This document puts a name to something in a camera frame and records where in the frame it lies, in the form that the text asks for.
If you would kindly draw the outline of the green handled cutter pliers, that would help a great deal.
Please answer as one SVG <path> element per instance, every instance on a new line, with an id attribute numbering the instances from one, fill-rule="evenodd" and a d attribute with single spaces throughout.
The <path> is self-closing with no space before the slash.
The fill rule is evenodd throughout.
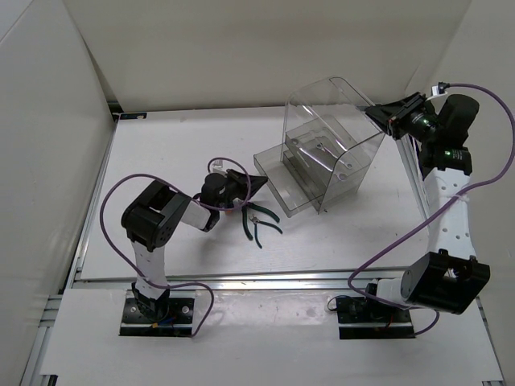
<path id="1" fill-rule="evenodd" d="M 250 231 L 250 228 L 249 228 L 249 222 L 251 222 L 253 224 L 253 231 L 252 232 Z M 267 221 L 262 221 L 262 220 L 258 219 L 255 216 L 243 215 L 242 216 L 242 224 L 243 224 L 244 234 L 247 237 L 247 239 L 249 241 L 254 241 L 255 244 L 260 249 L 263 248 L 262 243 L 261 243 L 260 238 L 259 238 L 259 229 L 260 229 L 261 225 L 264 226 L 264 227 L 272 228 L 273 230 L 275 230 L 279 234 L 283 234 L 283 230 L 278 225 L 272 224 L 272 223 L 267 222 Z"/>

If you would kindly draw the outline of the clear plastic organizer case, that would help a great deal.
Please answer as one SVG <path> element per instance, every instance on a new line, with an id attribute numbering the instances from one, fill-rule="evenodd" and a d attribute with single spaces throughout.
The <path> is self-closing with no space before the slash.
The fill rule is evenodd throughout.
<path id="1" fill-rule="evenodd" d="M 357 192 L 384 139 L 364 114 L 373 102 L 340 76 L 329 76 L 292 92 L 286 100 L 283 145 L 305 167 L 321 195 L 322 212 Z M 329 179 L 310 172 L 291 141 L 326 137 L 340 157 Z"/>

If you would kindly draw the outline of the smoky clear plastic drawer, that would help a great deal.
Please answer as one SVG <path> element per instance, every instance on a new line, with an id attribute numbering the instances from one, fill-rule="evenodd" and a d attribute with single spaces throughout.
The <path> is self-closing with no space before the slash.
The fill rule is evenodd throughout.
<path id="1" fill-rule="evenodd" d="M 321 195 L 312 184 L 305 167 L 286 145 L 277 145 L 253 156 L 260 175 L 268 178 L 267 186 L 287 217 L 312 207 L 319 212 Z"/>

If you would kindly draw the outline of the silver combination wrench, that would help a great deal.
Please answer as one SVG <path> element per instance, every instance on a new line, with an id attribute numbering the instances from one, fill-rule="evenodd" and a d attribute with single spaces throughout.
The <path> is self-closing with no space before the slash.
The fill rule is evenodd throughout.
<path id="1" fill-rule="evenodd" d="M 317 174 L 321 179 L 329 179 L 332 176 L 338 160 L 335 160 L 331 155 L 326 154 L 322 150 L 317 149 L 315 146 L 320 142 L 340 156 L 336 148 L 326 137 L 316 137 L 307 142 L 294 138 L 291 141 L 291 145 L 295 149 L 295 154 L 307 165 L 310 172 Z"/>

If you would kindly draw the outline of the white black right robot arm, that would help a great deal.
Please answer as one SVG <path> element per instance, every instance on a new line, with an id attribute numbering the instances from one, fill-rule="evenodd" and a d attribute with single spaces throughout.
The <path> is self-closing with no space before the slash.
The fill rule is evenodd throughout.
<path id="1" fill-rule="evenodd" d="M 368 320 L 382 320 L 391 306 L 462 314 L 488 283 L 490 268 L 477 260 L 468 199 L 462 193 L 472 174 L 472 156 L 464 143 L 479 109 L 475 99 L 455 94 L 436 111 L 416 92 L 364 110 L 393 139 L 408 135 L 418 143 L 417 162 L 430 221 L 426 253 L 402 277 L 368 286 L 371 295 L 361 302 Z"/>

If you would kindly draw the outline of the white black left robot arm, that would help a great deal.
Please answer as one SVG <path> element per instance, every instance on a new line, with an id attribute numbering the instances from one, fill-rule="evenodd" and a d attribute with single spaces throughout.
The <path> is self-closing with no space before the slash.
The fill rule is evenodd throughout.
<path id="1" fill-rule="evenodd" d="M 164 270 L 164 246 L 181 223 L 209 232 L 220 219 L 220 209 L 253 197 L 266 183 L 264 176 L 249 177 L 232 169 L 210 173 L 194 197 L 173 191 L 154 180 L 122 215 L 139 270 L 132 292 L 140 312 L 153 322 L 169 313 L 169 289 Z"/>

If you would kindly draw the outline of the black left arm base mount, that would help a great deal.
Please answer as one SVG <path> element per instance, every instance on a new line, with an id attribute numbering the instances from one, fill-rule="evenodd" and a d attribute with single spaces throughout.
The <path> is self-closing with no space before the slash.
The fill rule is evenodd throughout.
<path id="1" fill-rule="evenodd" d="M 192 334 L 194 298 L 169 297 L 163 312 L 142 313 L 132 294 L 126 295 L 118 334 L 124 337 L 189 337 Z"/>

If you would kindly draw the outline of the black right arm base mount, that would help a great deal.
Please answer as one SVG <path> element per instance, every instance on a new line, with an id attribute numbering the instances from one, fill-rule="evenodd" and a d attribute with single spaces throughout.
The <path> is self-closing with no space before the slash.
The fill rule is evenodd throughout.
<path id="1" fill-rule="evenodd" d="M 337 295 L 327 310 L 335 312 L 340 339 L 414 339 L 410 307 L 399 293 L 389 294 L 385 280 L 365 287 L 366 296 Z"/>

